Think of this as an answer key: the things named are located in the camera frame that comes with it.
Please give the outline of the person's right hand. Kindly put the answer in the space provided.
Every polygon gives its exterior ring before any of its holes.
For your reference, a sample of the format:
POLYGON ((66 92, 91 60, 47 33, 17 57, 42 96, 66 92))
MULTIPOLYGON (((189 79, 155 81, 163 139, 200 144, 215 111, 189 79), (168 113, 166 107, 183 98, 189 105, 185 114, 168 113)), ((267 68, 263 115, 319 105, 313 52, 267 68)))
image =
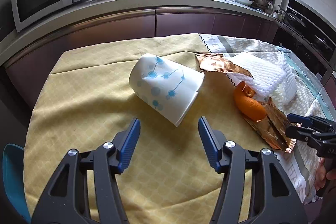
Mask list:
POLYGON ((335 180, 336 178, 335 173, 336 173, 335 169, 331 169, 329 171, 326 170, 325 158, 321 158, 319 160, 319 165, 315 173, 315 183, 314 183, 315 189, 319 190, 323 188, 326 184, 326 180, 329 181, 335 180))

